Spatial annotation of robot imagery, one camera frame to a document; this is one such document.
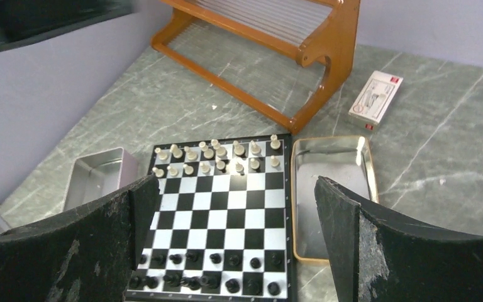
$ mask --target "black and white chessboard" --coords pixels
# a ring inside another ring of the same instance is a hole
[[[278,139],[277,150],[270,146],[269,136],[220,140],[227,151],[220,157],[226,163],[223,171],[215,167],[215,156],[204,157],[199,142],[177,144],[181,150],[189,146],[197,152],[195,161],[186,153],[179,159],[172,156],[171,144],[155,146],[169,153],[166,160],[153,153],[149,167],[165,171],[160,178],[162,202],[126,292],[127,301],[297,301],[289,200],[292,142],[289,134]],[[245,147],[244,155],[235,155],[234,140]],[[260,146],[260,154],[251,153],[251,140]],[[277,167],[272,166],[271,155],[279,160]],[[260,161],[259,169],[249,167],[251,158]],[[203,161],[211,166],[208,174],[199,169]],[[236,161],[243,164],[242,173],[235,170]],[[193,174],[184,173],[184,164],[194,168]],[[178,169],[178,175],[171,176],[168,165]],[[196,259],[187,259],[188,253]],[[180,263],[170,260],[170,255],[179,255]],[[214,263],[211,255],[219,255],[221,261]],[[238,265],[231,261],[236,256]],[[252,259],[258,259],[260,267],[253,268]],[[179,281],[206,276],[217,287],[190,288],[184,282],[168,282],[166,275]],[[238,291],[232,282],[227,286],[232,280],[239,284]],[[270,293],[272,282],[280,293]]]

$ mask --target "blurry black object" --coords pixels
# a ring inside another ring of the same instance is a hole
[[[429,225],[319,177],[338,300],[483,302],[483,236]]]
[[[132,0],[0,0],[0,52],[133,11]]]
[[[120,302],[160,205],[144,177],[0,235],[0,302]]]

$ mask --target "black chessboard frame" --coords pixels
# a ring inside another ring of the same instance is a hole
[[[292,232],[292,211],[291,211],[291,185],[290,185],[290,162],[291,162],[291,151],[292,151],[292,136],[289,133],[277,135],[279,140],[283,141],[283,156],[284,156],[284,194],[286,196],[285,202],[285,213],[286,213],[286,257],[287,261],[285,261],[286,269],[287,269],[287,299],[282,298],[264,298],[264,297],[243,297],[243,296],[219,296],[219,295],[207,295],[207,294],[181,294],[181,293],[169,293],[169,292],[160,292],[151,294],[147,291],[139,291],[139,290],[128,290],[125,293],[125,297],[127,301],[135,301],[135,302],[142,302],[142,301],[247,301],[247,302],[296,302],[297,301],[297,270],[295,265],[295,257],[293,254],[293,232]],[[246,146],[246,152],[249,152],[248,143],[251,140],[256,142],[266,142],[266,157],[267,151],[270,150],[272,153],[272,149],[270,149],[270,135],[262,135],[257,137],[241,137],[241,138],[229,138],[224,140],[219,140],[220,144],[232,144],[234,140],[238,140],[241,144]],[[187,142],[187,143],[177,143],[177,145],[182,149],[185,146],[188,147],[198,147],[198,142]],[[210,146],[211,141],[205,140],[205,142]],[[156,156],[157,154],[154,152],[154,149],[159,147],[161,149],[169,149],[171,143],[169,144],[161,144],[153,146],[153,152],[151,161],[148,167],[148,174],[152,173],[152,168],[155,166]],[[262,290],[267,290],[265,285],[262,285]]]

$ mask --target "rectangular tray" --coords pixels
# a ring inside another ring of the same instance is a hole
[[[67,183],[64,211],[110,194],[137,175],[138,161],[121,147],[79,157]]]
[[[379,202],[369,143],[362,136],[305,138],[291,160],[294,255],[300,262],[328,265],[314,188],[318,176]]]

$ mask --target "chessboard border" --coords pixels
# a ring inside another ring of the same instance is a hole
[[[264,297],[254,297],[254,298],[247,298],[243,296],[216,296],[213,295],[210,298],[210,295],[207,294],[179,294],[179,293],[154,293],[152,296],[149,292],[144,291],[134,291],[132,289],[127,290],[125,293],[125,298],[128,301],[135,301],[135,302],[151,302],[151,301],[247,301],[247,302],[264,302],[264,301],[288,301],[288,302],[297,302],[297,268],[296,268],[296,258],[293,254],[293,225],[292,225],[292,211],[291,211],[291,169],[290,159],[291,159],[291,152],[293,148],[293,139],[290,133],[283,133],[277,134],[277,139],[282,140],[284,142],[283,146],[283,155],[284,155],[284,195],[286,196],[286,205],[284,209],[286,211],[286,257],[288,262],[286,263],[287,270],[291,272],[287,274],[287,282],[288,282],[288,298],[287,299],[279,299],[279,298],[264,298]],[[270,135],[259,135],[254,137],[240,137],[240,138],[226,138],[219,140],[219,142],[224,144],[232,143],[233,141],[238,140],[240,143],[248,143],[251,140],[255,141],[270,141]],[[208,145],[210,145],[211,140],[205,140]],[[189,146],[189,147],[198,147],[199,143],[203,142],[195,141],[195,142],[184,142],[184,143],[177,143],[179,147]],[[171,147],[171,143],[159,144],[153,146],[153,152],[151,156],[151,160],[149,163],[149,168],[147,170],[147,175],[152,174],[152,169],[155,166],[156,162],[156,153],[154,152],[155,148],[161,149],[169,149]],[[262,290],[266,290],[264,284],[262,285]]]

